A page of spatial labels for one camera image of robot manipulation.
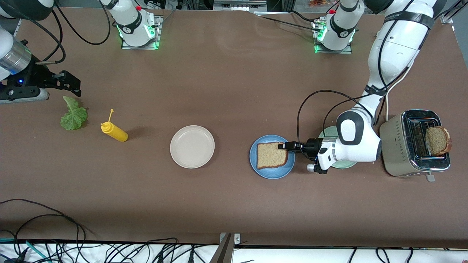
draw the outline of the bread slice on plate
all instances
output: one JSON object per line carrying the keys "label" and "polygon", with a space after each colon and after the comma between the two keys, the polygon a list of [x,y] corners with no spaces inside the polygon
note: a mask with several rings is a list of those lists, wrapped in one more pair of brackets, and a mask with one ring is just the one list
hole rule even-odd
{"label": "bread slice on plate", "polygon": [[288,151],[278,150],[279,142],[257,144],[257,169],[277,168],[288,162]]}
{"label": "bread slice on plate", "polygon": [[452,149],[452,139],[447,129],[442,126],[431,127],[426,130],[426,146],[432,156],[439,156]]}

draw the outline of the mustard bottle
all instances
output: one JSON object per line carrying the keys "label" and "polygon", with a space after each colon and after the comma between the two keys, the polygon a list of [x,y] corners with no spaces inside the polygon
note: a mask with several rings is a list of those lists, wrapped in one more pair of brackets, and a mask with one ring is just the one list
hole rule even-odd
{"label": "mustard bottle", "polygon": [[124,142],[128,139],[128,134],[124,132],[122,129],[119,127],[115,126],[112,122],[110,122],[110,117],[112,116],[112,113],[114,112],[113,109],[110,110],[110,115],[109,115],[109,120],[105,123],[101,123],[101,130],[105,134],[111,136],[112,138]]}

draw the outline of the tabletop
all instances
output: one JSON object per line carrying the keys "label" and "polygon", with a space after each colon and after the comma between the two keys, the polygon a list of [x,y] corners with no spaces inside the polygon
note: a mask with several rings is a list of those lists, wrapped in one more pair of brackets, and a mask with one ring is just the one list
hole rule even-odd
{"label": "tabletop", "polygon": [[[104,38],[102,10],[64,12],[86,39]],[[272,17],[307,25],[290,14]],[[67,57],[49,68],[81,80],[78,100],[88,120],[76,131],[60,126],[67,111],[62,95],[73,96],[65,91],[49,90],[47,101],[1,105],[1,199],[26,198],[61,210],[93,240],[175,236],[215,243],[219,233],[239,232],[247,244],[263,245],[466,246],[468,153],[462,146],[468,124],[462,114],[468,112],[468,74],[451,26],[436,23],[389,96],[390,115],[433,110],[451,133],[452,165],[429,183],[424,176],[390,176],[381,158],[318,175],[307,172],[308,161],[298,155],[292,172],[279,180],[260,177],[249,163],[260,136],[296,139],[297,110],[310,93],[361,95],[383,16],[362,17],[351,55],[314,53],[307,29],[242,11],[177,10],[164,22],[156,51],[121,50],[115,28],[105,44],[88,45],[61,21]],[[53,16],[41,23],[58,35]],[[30,22],[17,38],[27,39],[40,59],[55,47]],[[318,136],[325,114],[342,100],[319,94],[306,103],[303,140]],[[327,126],[351,106],[334,110]],[[101,132],[110,109],[112,122],[129,134],[124,143]],[[178,166],[169,152],[172,136],[188,125],[205,127],[215,139],[213,157],[198,169]],[[47,211],[8,203],[0,207],[0,224],[15,229],[41,213]],[[75,231],[63,219],[44,218],[19,238],[74,239]]]}

